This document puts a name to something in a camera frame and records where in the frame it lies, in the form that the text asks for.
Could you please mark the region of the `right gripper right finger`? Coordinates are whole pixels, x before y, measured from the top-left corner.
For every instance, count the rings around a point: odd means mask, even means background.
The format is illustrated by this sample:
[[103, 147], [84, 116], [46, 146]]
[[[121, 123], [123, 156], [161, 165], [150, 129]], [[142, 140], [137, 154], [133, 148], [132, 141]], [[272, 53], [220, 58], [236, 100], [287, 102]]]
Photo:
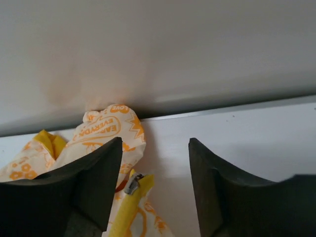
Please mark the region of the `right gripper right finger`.
[[196, 138], [189, 141], [189, 160], [201, 236], [315, 236], [314, 175], [269, 181], [227, 162]]

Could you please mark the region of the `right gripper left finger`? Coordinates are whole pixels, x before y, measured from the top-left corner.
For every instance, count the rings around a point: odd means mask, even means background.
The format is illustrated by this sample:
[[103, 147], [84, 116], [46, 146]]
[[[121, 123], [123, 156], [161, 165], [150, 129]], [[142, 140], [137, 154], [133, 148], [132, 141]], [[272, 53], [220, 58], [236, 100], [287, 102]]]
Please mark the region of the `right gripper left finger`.
[[35, 179], [0, 185], [3, 237], [99, 237], [108, 226], [122, 139]]

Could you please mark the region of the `yellow and patterned jacket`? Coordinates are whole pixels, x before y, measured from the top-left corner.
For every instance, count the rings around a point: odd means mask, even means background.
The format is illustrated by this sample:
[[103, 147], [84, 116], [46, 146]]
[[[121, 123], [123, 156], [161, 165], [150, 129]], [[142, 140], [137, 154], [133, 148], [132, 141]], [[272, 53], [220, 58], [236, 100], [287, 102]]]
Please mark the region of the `yellow and patterned jacket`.
[[144, 174], [133, 195], [124, 187], [143, 157], [146, 140], [136, 113], [125, 105], [110, 105], [83, 116], [69, 141], [42, 130], [29, 141], [15, 159], [0, 170], [0, 183], [32, 180], [90, 154], [112, 139], [122, 139], [122, 159], [111, 213], [101, 237], [170, 237], [171, 230], [148, 202], [154, 177]]

